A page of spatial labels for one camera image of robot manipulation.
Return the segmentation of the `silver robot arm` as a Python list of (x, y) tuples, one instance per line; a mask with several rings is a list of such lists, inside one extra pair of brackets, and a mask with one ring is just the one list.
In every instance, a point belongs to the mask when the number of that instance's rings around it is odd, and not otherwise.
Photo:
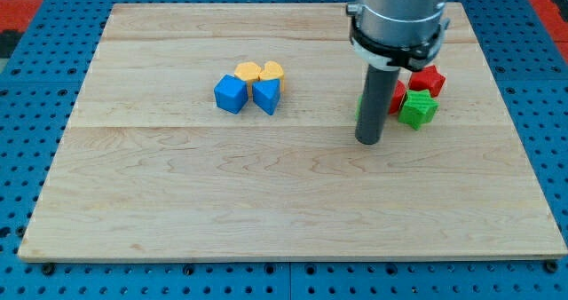
[(399, 71), (420, 71), (438, 55), (449, 24), (445, 5), (446, 0), (354, 0), (346, 5), (351, 46), (367, 63), (355, 129), (360, 143), (380, 140)]

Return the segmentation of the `black and white flange ring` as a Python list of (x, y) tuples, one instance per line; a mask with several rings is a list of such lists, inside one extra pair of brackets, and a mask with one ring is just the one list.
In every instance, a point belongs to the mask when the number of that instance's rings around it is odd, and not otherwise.
[(449, 18), (442, 19), (433, 36), (416, 46), (389, 46), (378, 43), (366, 36), (358, 27), (356, 18), (351, 18), (350, 41), (355, 53), (374, 68), (391, 71), (403, 67), (419, 72), (438, 55), (445, 40)]

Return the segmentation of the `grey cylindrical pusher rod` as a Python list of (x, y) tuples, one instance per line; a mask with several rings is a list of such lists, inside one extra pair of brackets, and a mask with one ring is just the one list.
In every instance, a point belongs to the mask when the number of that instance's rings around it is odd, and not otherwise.
[(368, 66), (355, 129), (360, 143), (373, 145), (381, 139), (398, 75), (398, 67), (382, 70)]

